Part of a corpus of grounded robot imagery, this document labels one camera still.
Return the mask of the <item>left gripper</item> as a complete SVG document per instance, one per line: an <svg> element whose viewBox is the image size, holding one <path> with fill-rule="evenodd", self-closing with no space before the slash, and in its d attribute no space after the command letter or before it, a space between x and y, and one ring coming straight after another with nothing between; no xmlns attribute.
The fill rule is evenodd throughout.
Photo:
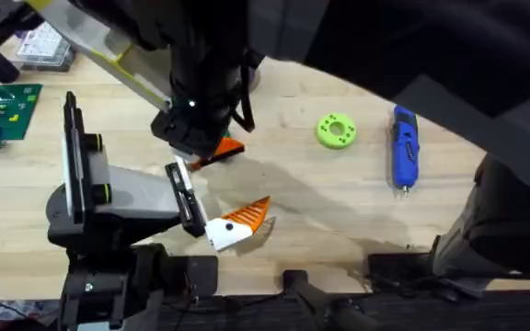
<svg viewBox="0 0 530 331"><path fill-rule="evenodd" d="M151 234L181 225L194 237L207 236L209 244L222 251L253 236L266 220L271 197L266 196L207 222L205 209L191 183L190 171L241 154L245 145L224 137L214 154L207 158L173 148L175 161L165 166L163 176L110 165L104 152L89 157L95 185L109 186L109 202L94 208L114 216L136 230L154 227Z"/></svg>

